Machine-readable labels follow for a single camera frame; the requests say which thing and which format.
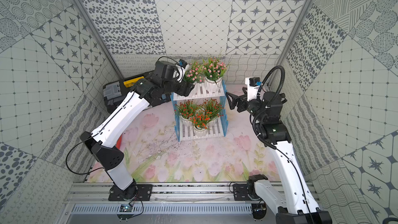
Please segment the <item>red flower pot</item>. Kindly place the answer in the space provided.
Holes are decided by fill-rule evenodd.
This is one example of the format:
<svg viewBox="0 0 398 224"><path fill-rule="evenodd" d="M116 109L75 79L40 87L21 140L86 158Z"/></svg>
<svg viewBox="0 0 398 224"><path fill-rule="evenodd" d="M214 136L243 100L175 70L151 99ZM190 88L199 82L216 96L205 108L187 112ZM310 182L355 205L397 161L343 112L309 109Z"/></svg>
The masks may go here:
<svg viewBox="0 0 398 224"><path fill-rule="evenodd" d="M207 125L212 127L216 124L217 119L221 116L222 105L216 99L207 99L201 104L201 109L203 110Z"/></svg>
<svg viewBox="0 0 398 224"><path fill-rule="evenodd" d="M193 100L185 100L179 102L175 106L182 123L187 127L191 127L191 119L194 117L196 110L199 109L199 105Z"/></svg>

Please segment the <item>pink flower pot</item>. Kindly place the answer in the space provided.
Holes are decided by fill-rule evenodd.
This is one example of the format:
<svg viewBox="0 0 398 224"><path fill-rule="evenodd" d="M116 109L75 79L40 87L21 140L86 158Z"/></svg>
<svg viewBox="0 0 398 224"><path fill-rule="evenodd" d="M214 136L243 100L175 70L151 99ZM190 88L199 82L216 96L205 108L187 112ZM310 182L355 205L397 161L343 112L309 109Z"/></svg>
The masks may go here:
<svg viewBox="0 0 398 224"><path fill-rule="evenodd" d="M222 88L222 80L224 74L228 70L225 57L209 56L202 60L201 72L204 75L204 86L208 93L217 93Z"/></svg>
<svg viewBox="0 0 398 224"><path fill-rule="evenodd" d="M189 65L189 69L184 75L184 81L192 84L201 84L204 82L204 75L202 72L202 61L196 60Z"/></svg>

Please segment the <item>orange flower pot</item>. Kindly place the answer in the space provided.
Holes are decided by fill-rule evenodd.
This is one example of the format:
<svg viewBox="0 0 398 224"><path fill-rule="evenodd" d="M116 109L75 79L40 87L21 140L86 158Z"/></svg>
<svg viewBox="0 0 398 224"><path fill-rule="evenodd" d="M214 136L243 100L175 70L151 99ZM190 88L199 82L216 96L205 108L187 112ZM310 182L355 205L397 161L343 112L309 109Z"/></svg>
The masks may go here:
<svg viewBox="0 0 398 224"><path fill-rule="evenodd" d="M204 138L209 129L210 117L204 111L198 111L190 117L196 137Z"/></svg>

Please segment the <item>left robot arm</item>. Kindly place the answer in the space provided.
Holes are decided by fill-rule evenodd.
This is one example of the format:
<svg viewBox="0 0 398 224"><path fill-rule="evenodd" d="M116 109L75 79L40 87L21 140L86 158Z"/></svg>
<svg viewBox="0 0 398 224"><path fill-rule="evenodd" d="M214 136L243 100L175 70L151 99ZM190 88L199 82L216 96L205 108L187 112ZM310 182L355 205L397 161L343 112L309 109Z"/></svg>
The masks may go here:
<svg viewBox="0 0 398 224"><path fill-rule="evenodd" d="M134 197L136 182L127 170L124 153L117 148L117 141L132 121L163 95L176 93L188 96L194 88L192 83L184 79L188 71L189 64L185 60L159 58L154 71L134 83L125 99L101 125L80 136L81 142L101 164L125 199Z"/></svg>

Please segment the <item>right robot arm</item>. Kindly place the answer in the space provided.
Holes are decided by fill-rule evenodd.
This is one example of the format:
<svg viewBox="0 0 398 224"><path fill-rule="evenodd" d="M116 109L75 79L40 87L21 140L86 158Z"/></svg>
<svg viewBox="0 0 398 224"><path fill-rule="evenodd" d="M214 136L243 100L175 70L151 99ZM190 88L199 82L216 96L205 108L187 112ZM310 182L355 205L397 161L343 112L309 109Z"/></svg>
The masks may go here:
<svg viewBox="0 0 398 224"><path fill-rule="evenodd" d="M227 93L230 109L250 114L252 129L259 141L270 149L284 190L284 196L271 185L265 175L250 176L248 193L263 201L275 214L278 224L330 224L329 212L320 208L310 192L294 153L286 126L280 119L285 94L244 87L243 95Z"/></svg>

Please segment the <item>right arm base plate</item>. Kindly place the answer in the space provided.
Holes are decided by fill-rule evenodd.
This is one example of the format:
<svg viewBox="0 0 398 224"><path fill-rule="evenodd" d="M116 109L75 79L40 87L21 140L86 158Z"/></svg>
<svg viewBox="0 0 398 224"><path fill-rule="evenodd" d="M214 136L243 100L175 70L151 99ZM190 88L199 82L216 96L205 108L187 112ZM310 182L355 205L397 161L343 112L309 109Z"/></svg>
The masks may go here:
<svg viewBox="0 0 398 224"><path fill-rule="evenodd" d="M235 201L260 201L275 202L279 192L268 180L260 180L249 184L233 184L229 187Z"/></svg>

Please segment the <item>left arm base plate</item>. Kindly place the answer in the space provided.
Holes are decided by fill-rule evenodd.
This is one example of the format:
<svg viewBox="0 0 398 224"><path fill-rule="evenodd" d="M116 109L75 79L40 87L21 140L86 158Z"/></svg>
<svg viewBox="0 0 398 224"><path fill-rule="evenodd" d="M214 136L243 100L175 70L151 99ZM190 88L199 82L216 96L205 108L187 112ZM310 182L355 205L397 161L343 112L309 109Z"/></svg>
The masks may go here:
<svg viewBox="0 0 398 224"><path fill-rule="evenodd" d="M127 201L137 197L141 201L149 201L152 195L152 184L132 184L125 190L113 185L109 191L109 201Z"/></svg>

